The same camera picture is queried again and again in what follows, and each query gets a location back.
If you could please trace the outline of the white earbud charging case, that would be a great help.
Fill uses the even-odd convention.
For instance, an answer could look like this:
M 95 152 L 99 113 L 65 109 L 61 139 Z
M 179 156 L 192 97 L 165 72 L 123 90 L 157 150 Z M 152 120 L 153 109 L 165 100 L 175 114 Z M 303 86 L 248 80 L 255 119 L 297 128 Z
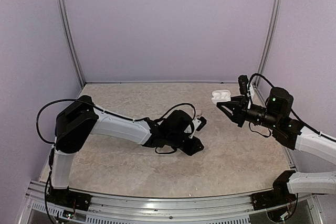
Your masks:
M 212 92 L 211 101 L 214 105 L 220 102 L 231 101 L 231 92 L 229 90 L 215 90 Z

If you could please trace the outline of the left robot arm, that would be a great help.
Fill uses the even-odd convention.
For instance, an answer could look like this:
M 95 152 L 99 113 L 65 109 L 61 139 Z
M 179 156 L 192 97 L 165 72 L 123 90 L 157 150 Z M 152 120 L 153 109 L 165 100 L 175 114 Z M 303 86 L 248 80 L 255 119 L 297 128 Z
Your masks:
M 163 116 L 151 120 L 128 118 L 97 106 L 88 95 L 72 99 L 71 104 L 56 117 L 55 142 L 52 149 L 49 180 L 53 197 L 66 206 L 73 201 L 68 190 L 69 176 L 75 155 L 81 150 L 89 135 L 105 135 L 154 148 L 170 147 L 171 153 L 181 150 L 192 156 L 203 150 L 195 132 L 207 123 L 204 117 L 197 118 L 175 105 Z

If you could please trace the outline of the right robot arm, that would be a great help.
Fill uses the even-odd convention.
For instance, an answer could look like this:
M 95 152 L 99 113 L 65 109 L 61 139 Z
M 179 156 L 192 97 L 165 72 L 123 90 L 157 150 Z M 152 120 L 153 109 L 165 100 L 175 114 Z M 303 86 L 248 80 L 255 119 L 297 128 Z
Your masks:
M 290 118 L 293 96 L 283 88 L 271 88 L 265 107 L 251 103 L 244 94 L 233 97 L 229 90 L 213 91 L 211 101 L 237 126 L 242 127 L 245 122 L 260 125 L 267 128 L 282 146 L 335 163 L 335 139 Z M 272 187 L 268 199 L 273 205 L 299 193 L 335 194 L 335 172 L 287 170 Z

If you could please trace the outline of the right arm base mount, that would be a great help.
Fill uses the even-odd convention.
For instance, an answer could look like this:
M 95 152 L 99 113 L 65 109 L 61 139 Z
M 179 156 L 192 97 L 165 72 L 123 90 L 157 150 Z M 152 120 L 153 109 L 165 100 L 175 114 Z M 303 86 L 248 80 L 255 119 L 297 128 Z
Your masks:
M 294 170 L 286 170 L 273 182 L 272 189 L 253 193 L 250 198 L 254 210 L 261 210 L 280 206 L 297 200 L 296 194 L 290 193 L 287 187 L 289 178 L 295 173 Z

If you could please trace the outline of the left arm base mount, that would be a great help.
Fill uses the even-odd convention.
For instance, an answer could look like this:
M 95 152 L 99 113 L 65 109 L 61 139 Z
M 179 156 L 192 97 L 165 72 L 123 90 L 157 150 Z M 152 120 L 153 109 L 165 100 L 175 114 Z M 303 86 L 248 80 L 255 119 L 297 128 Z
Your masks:
M 73 210 L 88 211 L 92 196 L 86 193 L 80 193 L 67 189 L 47 190 L 46 200 L 58 206 L 71 208 Z

